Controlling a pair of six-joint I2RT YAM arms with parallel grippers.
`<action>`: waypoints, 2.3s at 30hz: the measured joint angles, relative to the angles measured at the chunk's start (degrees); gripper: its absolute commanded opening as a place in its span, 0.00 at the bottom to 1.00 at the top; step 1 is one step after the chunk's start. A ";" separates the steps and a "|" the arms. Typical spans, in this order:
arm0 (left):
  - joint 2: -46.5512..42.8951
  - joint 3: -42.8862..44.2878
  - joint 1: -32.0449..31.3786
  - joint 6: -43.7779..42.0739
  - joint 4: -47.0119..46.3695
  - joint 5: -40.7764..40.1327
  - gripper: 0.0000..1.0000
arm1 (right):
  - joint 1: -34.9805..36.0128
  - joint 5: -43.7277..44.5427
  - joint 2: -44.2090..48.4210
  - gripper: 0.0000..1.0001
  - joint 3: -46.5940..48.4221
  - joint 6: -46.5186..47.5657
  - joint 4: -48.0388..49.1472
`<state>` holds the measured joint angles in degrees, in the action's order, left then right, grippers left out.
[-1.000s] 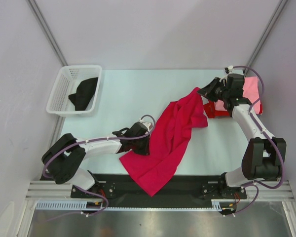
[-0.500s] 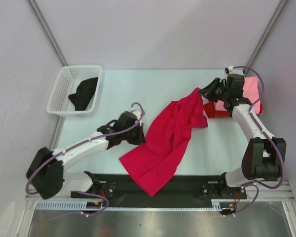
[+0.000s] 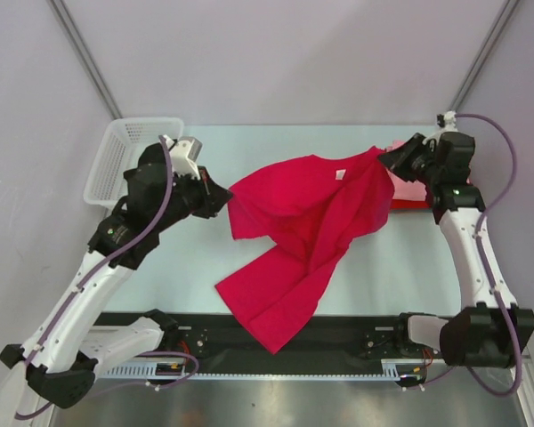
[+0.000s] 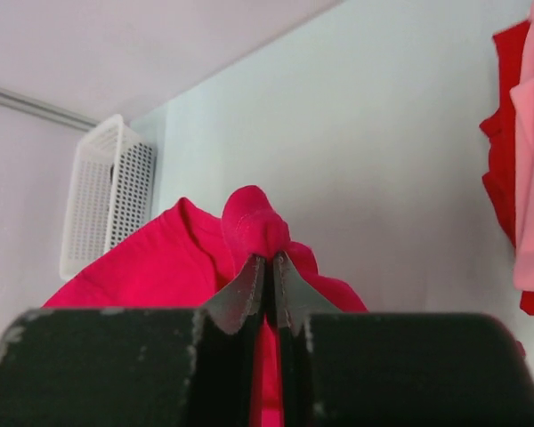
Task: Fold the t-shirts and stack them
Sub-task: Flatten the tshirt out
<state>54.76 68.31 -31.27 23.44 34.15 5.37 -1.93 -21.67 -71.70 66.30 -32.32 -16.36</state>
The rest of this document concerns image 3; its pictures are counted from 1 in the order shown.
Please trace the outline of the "magenta t shirt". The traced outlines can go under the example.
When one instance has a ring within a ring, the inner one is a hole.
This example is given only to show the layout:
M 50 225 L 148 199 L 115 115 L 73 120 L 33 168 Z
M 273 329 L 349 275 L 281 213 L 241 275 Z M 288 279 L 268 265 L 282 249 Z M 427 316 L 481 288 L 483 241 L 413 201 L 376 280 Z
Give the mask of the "magenta t shirt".
M 231 186 L 233 239 L 274 244 L 216 285 L 236 319 L 304 325 L 313 316 L 351 242 L 387 223 L 392 182 L 381 154 L 372 147 L 339 159 L 293 158 Z

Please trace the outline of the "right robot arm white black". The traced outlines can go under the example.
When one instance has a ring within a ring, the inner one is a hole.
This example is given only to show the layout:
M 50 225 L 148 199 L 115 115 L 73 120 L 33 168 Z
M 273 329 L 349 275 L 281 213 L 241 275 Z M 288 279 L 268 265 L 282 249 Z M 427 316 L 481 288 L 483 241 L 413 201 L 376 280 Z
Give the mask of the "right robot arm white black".
M 489 209 L 469 182 L 474 152 L 473 137 L 443 131 L 433 137 L 417 133 L 379 157 L 398 178 L 425 185 L 427 204 L 449 245 L 462 305 L 452 318 L 409 315 L 407 326 L 392 335 L 392 345 L 403 357 L 427 346 L 453 367 L 509 368 L 521 360 L 534 332 L 534 312 L 519 307 L 498 266 Z

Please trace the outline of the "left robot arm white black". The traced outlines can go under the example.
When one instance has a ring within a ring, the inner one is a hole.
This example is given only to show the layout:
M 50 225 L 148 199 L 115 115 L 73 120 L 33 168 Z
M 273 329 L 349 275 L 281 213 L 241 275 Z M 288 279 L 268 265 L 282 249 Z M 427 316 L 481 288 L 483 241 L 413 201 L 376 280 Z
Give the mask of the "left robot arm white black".
M 159 245 L 162 232 L 193 215 L 214 218 L 231 199 L 207 169 L 197 164 L 201 142 L 162 135 L 125 171 L 127 193 L 100 222 L 69 288 L 38 330 L 0 354 L 11 370 L 0 411 L 22 420 L 26 391 L 48 405 L 69 408 L 93 387 L 96 377 L 143 353 L 166 356 L 179 344 L 178 326 L 159 310 L 142 315 L 104 342 L 85 338 L 109 299 Z

